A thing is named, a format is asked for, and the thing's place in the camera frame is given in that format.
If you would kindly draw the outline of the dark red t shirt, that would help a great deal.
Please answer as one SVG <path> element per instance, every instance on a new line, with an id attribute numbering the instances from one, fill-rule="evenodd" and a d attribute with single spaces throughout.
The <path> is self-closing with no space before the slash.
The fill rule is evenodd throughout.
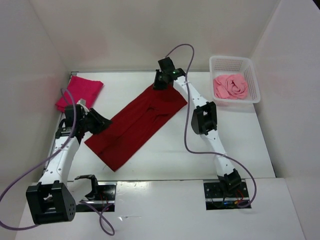
<path id="1" fill-rule="evenodd" d="M 172 86 L 150 85 L 112 119 L 112 124 L 85 144 L 112 171 L 120 169 L 187 101 Z"/>

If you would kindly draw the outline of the magenta t shirt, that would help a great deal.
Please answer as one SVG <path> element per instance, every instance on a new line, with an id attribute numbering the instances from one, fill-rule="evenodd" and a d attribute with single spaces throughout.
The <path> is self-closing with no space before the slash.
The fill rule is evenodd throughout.
<path id="1" fill-rule="evenodd" d="M 85 100 L 85 106 L 90 109 L 93 107 L 99 93 L 104 84 L 101 81 L 89 80 L 78 76 L 72 76 L 67 86 L 67 90 L 71 93 L 74 102 L 80 99 Z M 71 105 L 72 101 L 67 92 L 56 102 L 55 106 L 58 111 L 64 113 L 65 107 Z"/>

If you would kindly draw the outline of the light pink t shirt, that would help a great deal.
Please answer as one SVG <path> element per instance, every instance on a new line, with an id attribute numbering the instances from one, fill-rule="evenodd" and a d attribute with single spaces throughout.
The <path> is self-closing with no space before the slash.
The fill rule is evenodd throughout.
<path id="1" fill-rule="evenodd" d="M 213 92 L 219 99 L 243 100 L 248 96 L 249 87 L 242 74 L 224 74 L 213 79 Z"/>

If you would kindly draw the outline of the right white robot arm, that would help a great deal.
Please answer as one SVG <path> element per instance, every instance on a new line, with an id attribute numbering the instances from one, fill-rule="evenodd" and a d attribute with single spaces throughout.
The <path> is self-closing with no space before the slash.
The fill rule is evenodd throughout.
<path id="1" fill-rule="evenodd" d="M 224 197 L 230 197 L 240 187 L 242 179 L 233 161 L 227 156 L 218 132 L 217 106 L 208 101 L 197 89 L 186 81 L 187 74 L 182 68 L 176 68 L 170 57 L 158 61 L 153 88 L 164 91 L 174 87 L 187 101 L 188 109 L 193 110 L 190 126 L 200 136 L 215 155 L 214 164 L 219 180 L 219 191 Z"/>

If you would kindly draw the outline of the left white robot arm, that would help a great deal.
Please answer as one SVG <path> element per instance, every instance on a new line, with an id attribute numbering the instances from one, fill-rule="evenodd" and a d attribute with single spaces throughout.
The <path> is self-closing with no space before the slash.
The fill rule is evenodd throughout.
<path id="1" fill-rule="evenodd" d="M 68 105 L 65 117 L 59 122 L 53 144 L 53 158 L 37 184 L 26 190 L 26 199 L 35 225 L 70 222 L 77 204 L 94 200 L 100 194 L 95 175 L 77 176 L 68 185 L 68 176 L 74 157 L 86 132 L 93 135 L 106 130 L 112 121 L 93 108 L 82 104 Z"/>

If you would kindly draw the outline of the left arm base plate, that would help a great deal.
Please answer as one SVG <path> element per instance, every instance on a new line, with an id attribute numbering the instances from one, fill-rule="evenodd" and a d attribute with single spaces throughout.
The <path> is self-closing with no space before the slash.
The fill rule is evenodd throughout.
<path id="1" fill-rule="evenodd" d="M 101 212 L 106 208 L 105 212 L 115 211 L 117 183 L 110 181 L 99 181 L 97 184 L 97 191 L 94 196 L 84 198 L 83 201 L 97 211 Z"/>

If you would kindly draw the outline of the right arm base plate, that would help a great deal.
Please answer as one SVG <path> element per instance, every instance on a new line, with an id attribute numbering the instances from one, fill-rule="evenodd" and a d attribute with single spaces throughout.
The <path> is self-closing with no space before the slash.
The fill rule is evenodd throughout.
<path id="1" fill-rule="evenodd" d="M 204 181 L 203 189 L 207 211 L 241 209 L 242 205 L 247 205 L 250 201 L 245 181 L 231 193 L 225 193 L 217 180 Z"/>

